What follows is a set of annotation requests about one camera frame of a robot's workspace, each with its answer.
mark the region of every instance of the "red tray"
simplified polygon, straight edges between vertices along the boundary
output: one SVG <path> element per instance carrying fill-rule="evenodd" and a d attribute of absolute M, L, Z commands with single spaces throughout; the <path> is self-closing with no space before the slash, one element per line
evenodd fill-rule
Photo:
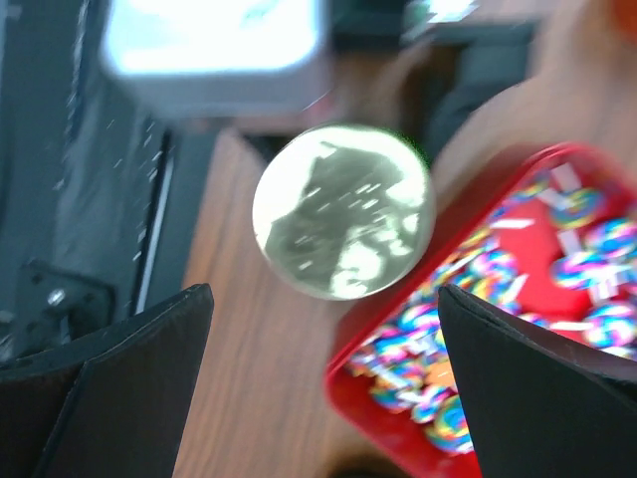
<path fill-rule="evenodd" d="M 477 478 L 482 474 L 474 453 L 452 458 L 438 451 L 425 438 L 422 425 L 410 420 L 409 413 L 391 414 L 371 399 L 368 393 L 371 378 L 353 377 L 344 366 L 371 333 L 394 316 L 412 292 L 510 193 L 537 172 L 565 162 L 573 166 L 584 186 L 595 187 L 606 198 L 594 224 L 625 215 L 635 204 L 637 195 L 626 175 L 598 151 L 577 144 L 508 148 L 497 154 L 438 215 L 429 249 L 414 270 L 392 288 L 360 301 L 338 325 L 325 372 L 326 393 L 332 406 L 417 478 Z M 549 265 L 563 253 L 556 238 L 557 230 L 546 220 L 546 206 L 534 200 L 504 217 L 535 220 L 524 231 L 499 231 L 503 249 L 514 253 L 520 270 L 530 274 L 518 296 L 523 311 L 539 313 L 550 321 L 581 320 L 591 306 L 587 292 L 559 288 L 548 275 Z M 581 341 L 579 333 L 563 334 Z"/>

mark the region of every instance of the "screw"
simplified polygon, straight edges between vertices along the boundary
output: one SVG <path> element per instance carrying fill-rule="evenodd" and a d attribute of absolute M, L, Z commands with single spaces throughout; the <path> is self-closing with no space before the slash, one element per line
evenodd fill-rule
<path fill-rule="evenodd" d="M 64 292 L 64 290 L 62 289 L 55 289 L 54 291 L 51 292 L 51 294 L 49 294 L 49 297 L 47 298 L 47 302 L 49 303 L 50 306 L 56 307 L 59 306 L 62 301 L 64 301 L 67 297 L 67 294 Z"/>

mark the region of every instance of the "metal bracket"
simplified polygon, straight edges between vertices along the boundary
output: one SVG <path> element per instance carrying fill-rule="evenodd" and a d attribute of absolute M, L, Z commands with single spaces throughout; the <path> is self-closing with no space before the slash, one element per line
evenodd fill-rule
<path fill-rule="evenodd" d="M 107 327 L 112 321 L 111 287 L 33 261 L 20 269 L 17 316 L 12 321 L 12 356 L 59 347 Z"/>

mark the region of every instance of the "wood grain surface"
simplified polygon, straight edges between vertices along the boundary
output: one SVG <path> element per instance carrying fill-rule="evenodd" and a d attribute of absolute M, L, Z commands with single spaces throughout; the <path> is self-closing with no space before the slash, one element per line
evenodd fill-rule
<path fill-rule="evenodd" d="M 536 45 L 536 76 L 476 112 L 441 154 L 434 168 L 440 203 L 493 152 L 518 141 L 586 141 L 636 170 L 637 47 L 610 29 L 604 2 L 482 3 L 472 21 L 550 19 Z M 409 55 L 371 67 L 350 59 L 347 88 L 361 118 L 396 121 L 397 106 L 385 94 L 405 77 L 396 65 L 408 69 L 426 53 Z M 186 279 L 210 282 L 216 308 L 174 476 L 324 478 L 349 462 L 401 476 L 376 463 L 377 452 L 325 401 L 323 368 L 348 304 L 305 297 L 266 265 L 251 225 L 263 168 L 237 135 L 223 134 Z"/>

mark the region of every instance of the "colorful candy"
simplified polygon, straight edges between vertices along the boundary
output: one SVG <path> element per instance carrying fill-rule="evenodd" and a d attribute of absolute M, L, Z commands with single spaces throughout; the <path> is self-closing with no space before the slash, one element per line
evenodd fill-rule
<path fill-rule="evenodd" d="M 511 301 L 511 302 L 506 302 L 503 304 L 500 303 L 495 305 L 498 306 L 503 311 L 505 311 L 506 313 L 511 314 L 512 316 L 516 316 L 522 310 L 522 306 L 517 301 Z"/>
<path fill-rule="evenodd" d="M 476 257 L 469 265 L 469 270 L 477 276 L 494 277 L 501 283 L 508 283 L 518 274 L 518 265 L 512 254 L 496 249 Z"/>
<path fill-rule="evenodd" d="M 590 325 L 584 338 L 593 347 L 627 346 L 636 338 L 637 308 L 628 302 L 609 302 L 595 307 L 584 322 Z"/>
<path fill-rule="evenodd" d="M 397 319 L 396 326 L 402 331 L 425 331 L 425 334 L 434 334 L 440 327 L 438 308 L 433 304 L 420 304 L 411 306 Z"/>
<path fill-rule="evenodd" d="M 411 389 L 420 388 L 425 383 L 425 375 L 427 369 L 424 364 L 415 358 L 408 358 L 389 367 L 389 372 L 402 378 L 406 387 Z M 405 386 L 396 386 L 393 380 L 386 379 L 383 375 L 376 378 L 376 386 L 382 388 L 405 388 Z"/>
<path fill-rule="evenodd" d="M 376 403 L 389 410 L 390 413 L 401 413 L 413 406 L 412 401 L 400 397 L 399 390 L 374 386 L 369 394 Z"/>
<path fill-rule="evenodd" d="M 438 354 L 447 353 L 447 346 L 445 345 L 445 337 L 442 335 L 442 329 L 438 329 L 438 332 L 436 332 L 436 335 L 434 336 L 434 344 L 436 345 Z"/>
<path fill-rule="evenodd" d="M 378 339 L 373 343 L 376 355 L 382 363 L 398 363 L 409 357 L 412 339 L 403 334 L 396 337 Z"/>
<path fill-rule="evenodd" d="M 550 275 L 558 286 L 580 291 L 599 282 L 599 272 L 607 265 L 599 254 L 580 251 L 555 261 Z"/>
<path fill-rule="evenodd" d="M 439 385 L 429 385 L 425 388 L 418 403 L 411 410 L 411 419 L 416 423 L 429 423 L 444 401 L 449 398 L 449 388 Z"/>
<path fill-rule="evenodd" d="M 553 223 L 562 229 L 576 229 L 590 224 L 604 205 L 601 193 L 590 188 L 565 193 L 564 197 L 570 201 L 570 207 L 563 210 L 557 208 L 550 210 Z"/>
<path fill-rule="evenodd" d="M 496 277 L 485 277 L 473 285 L 470 292 L 478 296 L 483 301 L 497 304 L 500 297 L 506 291 L 506 284 L 500 282 Z"/>
<path fill-rule="evenodd" d="M 548 188 L 549 181 L 550 179 L 546 172 L 538 173 L 529 184 L 514 192 L 508 202 L 518 205 L 534 199 L 538 194 Z"/>
<path fill-rule="evenodd" d="M 473 450 L 467 418 L 458 395 L 443 402 L 425 434 L 434 446 L 448 453 L 468 453 Z"/>
<path fill-rule="evenodd" d="M 584 243 L 609 259 L 626 256 L 637 247 L 637 224 L 627 218 L 604 222 L 586 235 Z"/>
<path fill-rule="evenodd" d="M 542 327 L 544 329 L 548 327 L 548 320 L 542 317 L 540 314 L 529 312 L 526 314 L 522 314 L 520 318 L 525 322 L 528 322 L 538 327 Z"/>
<path fill-rule="evenodd" d="M 363 343 L 362 346 L 368 346 L 378 339 L 381 338 L 389 338 L 389 337 L 398 337 L 402 336 L 403 332 L 398 329 L 396 326 L 391 324 L 383 324 L 378 329 L 376 329 Z"/>
<path fill-rule="evenodd" d="M 478 278 L 471 272 L 462 272 L 453 277 L 449 284 L 460 287 L 461 289 L 470 289 L 471 286 L 478 280 Z"/>
<path fill-rule="evenodd" d="M 474 249 L 476 246 L 480 245 L 482 241 L 487 239 L 491 235 L 491 229 L 489 227 L 484 226 L 479 229 L 476 229 L 471 235 L 460 245 L 461 251 L 468 251 Z"/>

